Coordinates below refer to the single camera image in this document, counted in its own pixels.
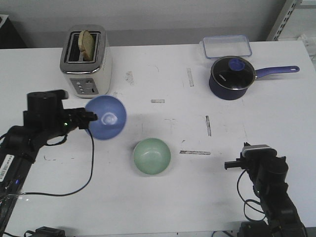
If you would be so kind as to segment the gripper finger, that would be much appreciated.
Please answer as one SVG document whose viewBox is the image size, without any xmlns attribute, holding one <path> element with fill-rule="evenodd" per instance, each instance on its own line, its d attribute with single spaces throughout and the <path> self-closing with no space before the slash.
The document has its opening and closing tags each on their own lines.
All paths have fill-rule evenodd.
<svg viewBox="0 0 316 237">
<path fill-rule="evenodd" d="M 84 121 L 96 121 L 98 120 L 98 116 L 94 112 L 83 112 L 82 119 Z"/>
</svg>

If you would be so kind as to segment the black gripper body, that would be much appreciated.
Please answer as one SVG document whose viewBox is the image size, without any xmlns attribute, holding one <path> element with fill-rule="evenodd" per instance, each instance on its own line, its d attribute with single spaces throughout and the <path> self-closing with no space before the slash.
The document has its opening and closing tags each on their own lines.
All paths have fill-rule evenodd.
<svg viewBox="0 0 316 237">
<path fill-rule="evenodd" d="M 84 108 L 63 108 L 62 101 L 68 97 L 62 89 L 28 93 L 23 125 L 47 138 L 65 136 L 76 128 L 85 129 Z"/>
<path fill-rule="evenodd" d="M 244 142 L 243 147 L 248 146 L 248 145 L 250 144 L 247 142 Z M 240 152 L 240 156 L 239 158 L 236 158 L 236 160 L 224 162 L 224 169 L 227 170 L 229 168 L 241 168 L 242 170 L 249 171 L 254 168 L 255 164 L 256 164 L 255 158 L 253 158 L 252 156 L 250 158 L 244 158 Z"/>
</svg>

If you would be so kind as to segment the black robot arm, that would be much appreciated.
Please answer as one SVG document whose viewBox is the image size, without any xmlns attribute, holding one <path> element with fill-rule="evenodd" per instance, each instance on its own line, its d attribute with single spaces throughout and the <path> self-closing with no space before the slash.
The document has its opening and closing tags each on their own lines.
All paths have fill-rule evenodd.
<svg viewBox="0 0 316 237">
<path fill-rule="evenodd" d="M 17 197 L 41 147 L 56 137 L 67 139 L 75 130 L 87 129 L 97 115 L 85 108 L 64 109 L 65 90 L 31 92 L 23 125 L 13 126 L 1 136 L 0 145 L 0 231 L 3 233 Z"/>
<path fill-rule="evenodd" d="M 248 173 L 253 191 L 259 199 L 264 220 L 242 222 L 239 237 L 306 237 L 307 230 L 297 209 L 287 194 L 285 181 L 288 165 L 285 157 L 268 145 L 245 142 L 240 157 L 224 163 L 224 168 L 239 167 Z"/>
</svg>

